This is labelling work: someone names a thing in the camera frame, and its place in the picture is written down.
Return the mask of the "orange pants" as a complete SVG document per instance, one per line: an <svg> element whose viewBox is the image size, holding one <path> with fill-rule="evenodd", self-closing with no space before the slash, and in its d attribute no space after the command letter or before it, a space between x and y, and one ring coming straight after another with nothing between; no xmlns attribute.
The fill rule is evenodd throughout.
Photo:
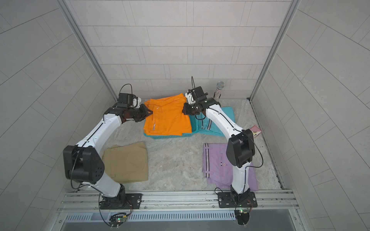
<svg viewBox="0 0 370 231"><path fill-rule="evenodd" d="M148 136L181 136L184 133L191 133L190 118L183 113L186 102L187 99L182 93L144 102L145 106L153 112L145 119L144 134Z"/></svg>

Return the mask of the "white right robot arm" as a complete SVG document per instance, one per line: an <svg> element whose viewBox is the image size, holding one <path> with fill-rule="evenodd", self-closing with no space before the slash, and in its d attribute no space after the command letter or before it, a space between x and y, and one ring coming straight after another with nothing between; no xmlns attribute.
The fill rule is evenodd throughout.
<svg viewBox="0 0 370 231"><path fill-rule="evenodd" d="M251 190L248 184L249 169L261 168L264 164L255 166L252 163L255 151L259 150L254 142L253 132L244 130L233 122L228 115L224 113L220 104L213 98L200 102L184 103L182 110L185 115L204 114L211 120L223 133L228 140L226 148L226 157L233 166L233 181L230 186L230 197L234 205L240 207L242 203L249 199Z"/></svg>

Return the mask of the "khaki pants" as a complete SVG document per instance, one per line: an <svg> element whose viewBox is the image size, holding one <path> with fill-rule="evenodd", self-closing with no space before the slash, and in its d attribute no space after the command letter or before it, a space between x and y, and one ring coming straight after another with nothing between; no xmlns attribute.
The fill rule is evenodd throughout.
<svg viewBox="0 0 370 231"><path fill-rule="evenodd" d="M148 180L148 154L143 141L106 149L103 154L105 172L120 184Z"/></svg>

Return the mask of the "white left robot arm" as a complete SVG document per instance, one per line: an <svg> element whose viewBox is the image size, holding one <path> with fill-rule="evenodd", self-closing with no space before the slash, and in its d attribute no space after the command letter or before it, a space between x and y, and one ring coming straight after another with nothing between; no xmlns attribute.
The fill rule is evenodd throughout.
<svg viewBox="0 0 370 231"><path fill-rule="evenodd" d="M81 187L90 186L100 192L103 198L99 203L100 209L122 209L132 205L128 202L125 187L105 173L105 165L99 155L103 145L122 123L127 120L140 122L152 114L144 104L127 107L116 103L85 138L64 148L66 178L80 183Z"/></svg>

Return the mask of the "purple pants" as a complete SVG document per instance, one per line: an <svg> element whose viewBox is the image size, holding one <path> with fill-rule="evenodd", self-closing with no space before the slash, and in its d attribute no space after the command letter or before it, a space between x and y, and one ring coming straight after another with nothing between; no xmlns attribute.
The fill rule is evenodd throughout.
<svg viewBox="0 0 370 231"><path fill-rule="evenodd" d="M229 188L233 180L232 165L226 156L226 143L205 143L203 145L202 172L208 184L220 189Z"/></svg>

